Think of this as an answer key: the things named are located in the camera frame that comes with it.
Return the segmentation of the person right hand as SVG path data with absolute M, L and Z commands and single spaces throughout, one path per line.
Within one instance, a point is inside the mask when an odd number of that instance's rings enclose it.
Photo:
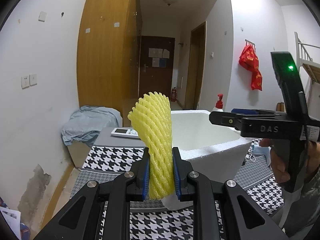
M 308 183 L 312 180 L 319 169 L 319 142 L 309 142 L 308 158 L 305 162 L 306 175 L 304 182 Z M 275 179 L 278 183 L 285 183 L 289 181 L 290 175 L 286 171 L 284 161 L 276 154 L 276 151 L 271 149 L 271 168 Z

